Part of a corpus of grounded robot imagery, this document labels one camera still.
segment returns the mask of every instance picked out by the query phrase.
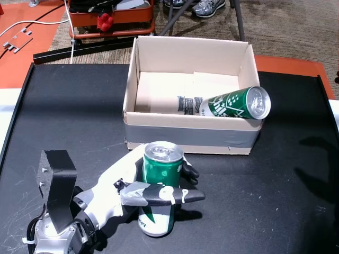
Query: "green can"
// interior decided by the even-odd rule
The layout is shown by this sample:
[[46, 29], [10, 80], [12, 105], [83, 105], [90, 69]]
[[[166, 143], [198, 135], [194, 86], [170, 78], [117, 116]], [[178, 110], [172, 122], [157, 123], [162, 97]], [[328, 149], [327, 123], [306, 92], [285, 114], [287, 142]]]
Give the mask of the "green can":
[[[157, 141], [148, 144], [144, 152], [142, 181], [179, 187], [184, 152], [176, 144]], [[160, 237], [173, 228], [174, 206], [141, 207], [138, 224], [141, 230], [152, 237]]]
[[252, 86], [204, 100], [199, 114], [264, 119], [270, 109], [271, 100], [266, 90], [260, 86]]

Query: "white cable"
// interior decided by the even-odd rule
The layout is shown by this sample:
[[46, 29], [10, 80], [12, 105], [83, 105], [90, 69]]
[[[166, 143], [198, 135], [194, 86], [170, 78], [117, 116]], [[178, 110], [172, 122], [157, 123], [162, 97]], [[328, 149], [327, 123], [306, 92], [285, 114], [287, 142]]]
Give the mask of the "white cable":
[[66, 13], [67, 13], [67, 16], [68, 16], [70, 28], [72, 29], [72, 50], [70, 52], [70, 60], [69, 60], [69, 63], [72, 64], [73, 63], [74, 42], [75, 42], [74, 31], [73, 31], [72, 20], [70, 19], [70, 15], [69, 15], [69, 9], [68, 9], [68, 6], [67, 6], [67, 2], [66, 2], [66, 0], [64, 0], [64, 2], [65, 2], [65, 9], [66, 9]]
[[5, 31], [3, 31], [2, 33], [0, 33], [0, 37], [4, 35], [5, 32], [7, 32], [9, 29], [11, 29], [12, 27], [19, 25], [19, 24], [23, 24], [23, 23], [36, 23], [36, 24], [42, 24], [42, 25], [57, 25], [57, 24], [62, 24], [62, 23], [66, 23], [68, 22], [68, 20], [63, 20], [60, 22], [40, 22], [40, 21], [35, 21], [35, 20], [24, 20], [24, 21], [19, 21], [14, 23], [13, 25], [11, 25], [9, 28], [7, 28]]

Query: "carpet floor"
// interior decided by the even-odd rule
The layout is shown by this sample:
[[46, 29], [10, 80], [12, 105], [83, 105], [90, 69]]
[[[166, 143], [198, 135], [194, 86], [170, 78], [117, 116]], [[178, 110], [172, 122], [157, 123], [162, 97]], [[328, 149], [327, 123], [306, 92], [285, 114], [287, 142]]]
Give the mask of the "carpet floor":
[[[6, 3], [28, 0], [3, 0]], [[338, 71], [338, 2], [337, 0], [241, 0], [246, 41], [256, 55], [289, 57], [323, 63], [336, 99]], [[155, 4], [156, 31], [167, 23], [168, 8]], [[61, 24], [50, 50], [70, 46], [69, 24]], [[172, 36], [239, 40], [235, 10], [226, 6], [209, 19], [184, 13], [167, 33]], [[131, 49], [95, 53], [74, 58], [82, 64], [128, 64]], [[51, 64], [68, 63], [69, 59]]]

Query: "black mounting bracket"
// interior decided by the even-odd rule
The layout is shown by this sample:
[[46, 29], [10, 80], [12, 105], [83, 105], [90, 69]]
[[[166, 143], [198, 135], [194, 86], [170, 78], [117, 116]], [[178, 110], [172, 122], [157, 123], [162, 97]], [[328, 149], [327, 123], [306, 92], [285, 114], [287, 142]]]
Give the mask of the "black mounting bracket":
[[47, 211], [58, 233], [73, 222], [69, 205], [76, 181], [76, 169], [65, 150], [41, 153], [37, 182]]

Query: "robotic hand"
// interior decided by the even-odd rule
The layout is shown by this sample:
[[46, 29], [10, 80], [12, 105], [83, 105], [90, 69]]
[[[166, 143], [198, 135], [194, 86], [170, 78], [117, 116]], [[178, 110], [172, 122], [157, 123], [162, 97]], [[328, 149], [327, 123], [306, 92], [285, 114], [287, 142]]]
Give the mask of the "robotic hand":
[[[43, 151], [37, 181], [44, 199], [42, 214], [28, 226], [30, 254], [78, 254], [93, 244], [108, 219], [125, 216], [126, 208], [168, 206], [203, 200], [203, 192], [136, 182], [141, 175], [145, 144], [129, 152], [91, 189], [74, 187], [75, 167], [66, 151]], [[184, 158], [182, 177], [198, 183], [199, 173]]]

